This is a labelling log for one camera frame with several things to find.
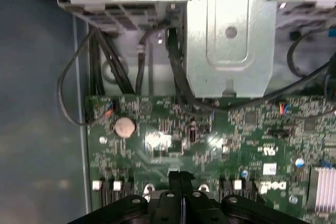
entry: metal bracket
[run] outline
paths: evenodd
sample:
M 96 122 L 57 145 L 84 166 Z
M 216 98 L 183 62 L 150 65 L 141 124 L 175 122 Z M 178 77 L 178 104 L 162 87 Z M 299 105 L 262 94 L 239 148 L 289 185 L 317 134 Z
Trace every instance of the metal bracket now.
M 186 73 L 196 97 L 262 97 L 272 74 L 276 2 L 187 3 Z

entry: screw hole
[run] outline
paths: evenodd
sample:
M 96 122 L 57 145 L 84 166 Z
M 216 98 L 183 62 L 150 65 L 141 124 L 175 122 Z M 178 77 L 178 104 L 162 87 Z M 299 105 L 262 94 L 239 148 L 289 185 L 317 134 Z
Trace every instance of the screw hole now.
M 225 35 L 226 37 L 228 37 L 229 39 L 233 39 L 234 37 L 237 36 L 237 28 L 235 26 L 229 26 L 226 30 L 225 30 Z

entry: metal sheet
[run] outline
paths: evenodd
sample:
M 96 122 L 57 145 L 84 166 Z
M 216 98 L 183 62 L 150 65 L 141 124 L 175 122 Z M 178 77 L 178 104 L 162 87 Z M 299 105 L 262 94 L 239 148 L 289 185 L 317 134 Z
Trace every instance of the metal sheet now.
M 65 120 L 56 96 L 74 52 L 73 19 L 47 0 L 0 2 L 0 223 L 67 223 L 87 211 L 80 128 Z M 80 26 L 78 37 L 85 31 Z M 74 67 L 66 78 L 74 116 L 85 65 L 79 62 L 81 73 Z
M 264 95 L 272 74 L 275 2 L 192 0 L 186 22 L 186 72 L 196 97 Z

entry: heatsink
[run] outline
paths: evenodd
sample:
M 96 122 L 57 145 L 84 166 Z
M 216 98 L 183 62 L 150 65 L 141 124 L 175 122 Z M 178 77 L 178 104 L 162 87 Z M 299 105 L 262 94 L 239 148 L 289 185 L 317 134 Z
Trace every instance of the heatsink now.
M 315 212 L 336 212 L 336 170 L 316 167 L 310 172 L 307 206 Z

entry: capacitor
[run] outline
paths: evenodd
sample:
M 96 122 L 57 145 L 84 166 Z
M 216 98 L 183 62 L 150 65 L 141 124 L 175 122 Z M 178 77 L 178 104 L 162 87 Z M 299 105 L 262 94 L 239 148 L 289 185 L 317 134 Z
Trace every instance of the capacitor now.
M 299 199 L 298 199 L 298 197 L 296 197 L 294 195 L 291 195 L 289 197 L 289 202 L 292 203 L 292 204 L 294 204 L 294 205 L 296 205 L 299 202 Z
M 242 178 L 247 178 L 248 176 L 248 171 L 247 170 L 243 170 L 242 171 Z
M 303 160 L 303 158 L 298 158 L 295 160 L 295 165 L 297 168 L 301 168 L 305 165 L 305 161 Z
M 135 131 L 135 123 L 127 116 L 123 116 L 117 119 L 114 131 L 121 138 L 130 138 Z

